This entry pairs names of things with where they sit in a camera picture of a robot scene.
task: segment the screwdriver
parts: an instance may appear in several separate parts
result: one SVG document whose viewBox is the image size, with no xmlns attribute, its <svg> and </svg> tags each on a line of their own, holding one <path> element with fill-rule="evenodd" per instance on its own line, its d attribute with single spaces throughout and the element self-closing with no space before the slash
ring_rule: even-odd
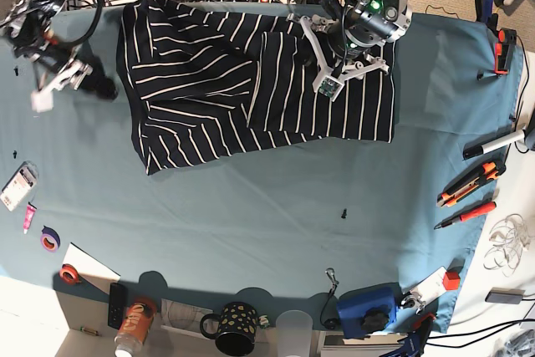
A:
<svg viewBox="0 0 535 357">
<path fill-rule="evenodd" d="M 472 208 L 470 211 L 466 211 L 451 217 L 450 219 L 443 221 L 435 226 L 435 230 L 442 229 L 443 227 L 448 227 L 455 225 L 459 222 L 466 222 L 474 217 L 480 217 L 485 215 L 490 211 L 493 211 L 496 208 L 496 203 L 494 201 L 486 202 L 484 204 L 478 205 L 477 207 Z"/>
</svg>

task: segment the red block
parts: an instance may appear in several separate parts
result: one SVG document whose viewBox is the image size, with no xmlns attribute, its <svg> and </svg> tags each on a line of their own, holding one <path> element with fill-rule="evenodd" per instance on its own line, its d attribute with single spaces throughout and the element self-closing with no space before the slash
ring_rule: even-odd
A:
<svg viewBox="0 0 535 357">
<path fill-rule="evenodd" d="M 444 275 L 442 284 L 447 291 L 457 290 L 461 285 L 461 278 L 459 278 L 459 274 L 457 272 L 449 271 L 446 272 L 446 275 Z"/>
</svg>

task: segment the pink tube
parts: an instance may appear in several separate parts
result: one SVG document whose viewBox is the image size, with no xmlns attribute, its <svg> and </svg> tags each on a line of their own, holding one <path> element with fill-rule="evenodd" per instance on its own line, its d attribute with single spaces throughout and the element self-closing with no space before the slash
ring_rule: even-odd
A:
<svg viewBox="0 0 535 357">
<path fill-rule="evenodd" d="M 28 206 L 26 207 L 26 217 L 24 218 L 24 225 L 23 225 L 24 234 L 28 233 L 28 229 L 30 228 L 30 225 L 32 224 L 33 215 L 35 214 L 36 211 L 37 211 L 37 208 L 31 204 L 28 204 Z"/>
</svg>

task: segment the striped cloth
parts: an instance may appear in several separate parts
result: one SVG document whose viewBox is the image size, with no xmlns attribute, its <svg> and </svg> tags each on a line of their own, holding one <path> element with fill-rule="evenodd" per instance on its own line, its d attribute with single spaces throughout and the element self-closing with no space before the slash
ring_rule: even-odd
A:
<svg viewBox="0 0 535 357">
<path fill-rule="evenodd" d="M 140 0 L 124 8 L 117 49 L 148 175 L 325 136 L 392 140 L 391 76 L 353 79 L 330 102 L 312 89 L 303 30 L 285 18 Z M 393 45 L 373 50 L 393 65 Z"/>
</svg>

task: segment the black mug with dots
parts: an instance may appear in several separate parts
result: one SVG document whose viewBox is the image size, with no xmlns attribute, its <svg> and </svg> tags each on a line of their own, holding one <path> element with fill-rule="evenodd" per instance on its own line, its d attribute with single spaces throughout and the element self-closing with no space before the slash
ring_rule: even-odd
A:
<svg viewBox="0 0 535 357">
<path fill-rule="evenodd" d="M 208 319 L 219 323 L 214 334 L 209 334 L 204 328 Z M 257 310 L 247 303 L 236 301 L 223 307 L 221 314 L 207 314 L 202 317 L 201 333 L 208 339 L 214 339 L 216 347 L 223 354 L 243 357 L 254 350 L 257 323 Z"/>
</svg>

